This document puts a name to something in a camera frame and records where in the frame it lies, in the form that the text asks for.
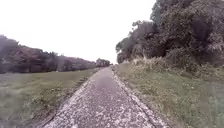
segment dry grass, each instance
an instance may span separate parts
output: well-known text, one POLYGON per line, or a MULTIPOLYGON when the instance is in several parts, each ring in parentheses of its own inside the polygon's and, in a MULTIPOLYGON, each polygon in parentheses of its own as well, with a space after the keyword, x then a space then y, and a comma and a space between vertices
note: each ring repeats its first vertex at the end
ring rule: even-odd
POLYGON ((98 69, 0 75, 0 127, 31 127, 52 113, 98 69))
POLYGON ((172 127, 223 128, 223 69, 204 67, 193 76, 182 70, 158 72, 148 67, 121 64, 114 70, 121 79, 132 83, 130 88, 141 92, 146 104, 165 115, 172 127))

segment white sky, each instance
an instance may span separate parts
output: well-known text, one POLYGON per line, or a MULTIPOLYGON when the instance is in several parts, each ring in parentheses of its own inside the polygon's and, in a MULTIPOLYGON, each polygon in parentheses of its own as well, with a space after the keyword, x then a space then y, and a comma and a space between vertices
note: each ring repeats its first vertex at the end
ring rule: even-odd
POLYGON ((66 56, 116 62, 132 22, 149 20, 155 0, 0 0, 0 34, 66 56))

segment paved path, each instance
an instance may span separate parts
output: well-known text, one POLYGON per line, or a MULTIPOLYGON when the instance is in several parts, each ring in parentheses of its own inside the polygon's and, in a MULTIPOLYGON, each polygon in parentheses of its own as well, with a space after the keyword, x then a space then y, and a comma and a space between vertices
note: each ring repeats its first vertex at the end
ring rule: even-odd
POLYGON ((110 68, 93 75, 44 128, 153 128, 110 68))

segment grass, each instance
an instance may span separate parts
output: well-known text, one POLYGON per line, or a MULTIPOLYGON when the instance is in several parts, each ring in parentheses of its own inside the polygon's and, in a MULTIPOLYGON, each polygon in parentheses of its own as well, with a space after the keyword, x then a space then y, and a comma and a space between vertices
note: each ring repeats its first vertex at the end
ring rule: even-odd
POLYGON ((131 89, 140 92, 143 102, 165 115, 172 127, 223 128, 223 69, 214 69, 211 77, 195 77, 178 70, 158 72, 133 64, 117 65, 114 70, 131 83, 131 89))
POLYGON ((0 74, 0 127, 31 127, 55 111, 97 70, 0 74))

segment path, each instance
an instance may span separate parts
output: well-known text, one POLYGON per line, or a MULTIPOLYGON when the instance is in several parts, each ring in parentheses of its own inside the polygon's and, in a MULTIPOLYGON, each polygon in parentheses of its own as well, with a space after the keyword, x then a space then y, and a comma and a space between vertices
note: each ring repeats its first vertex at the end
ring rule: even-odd
POLYGON ((79 89, 44 128, 153 128, 105 68, 79 89))

